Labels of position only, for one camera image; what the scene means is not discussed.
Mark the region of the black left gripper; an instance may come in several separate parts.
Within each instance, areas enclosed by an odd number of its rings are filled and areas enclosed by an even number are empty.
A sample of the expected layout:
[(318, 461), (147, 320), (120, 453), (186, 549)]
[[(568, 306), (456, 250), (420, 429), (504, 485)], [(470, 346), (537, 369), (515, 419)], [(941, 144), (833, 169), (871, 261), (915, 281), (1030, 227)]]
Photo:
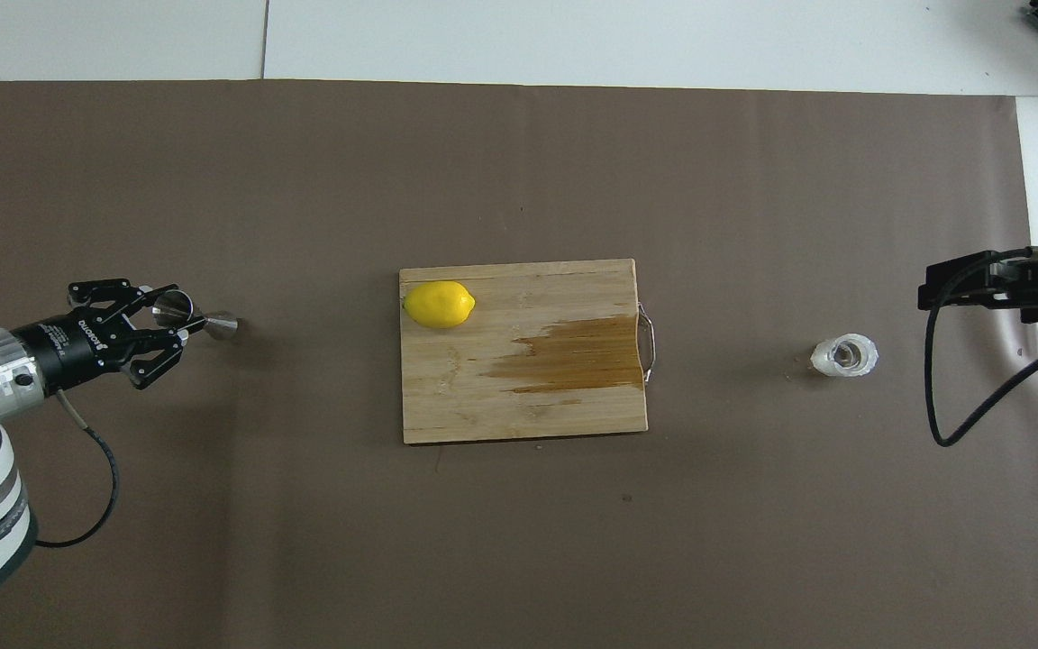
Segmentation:
[(84, 385), (122, 373), (137, 390), (148, 388), (177, 362), (188, 340), (184, 329), (133, 329), (131, 316), (152, 307), (160, 290), (128, 279), (69, 285), (66, 314), (9, 330), (40, 375), (42, 391)]

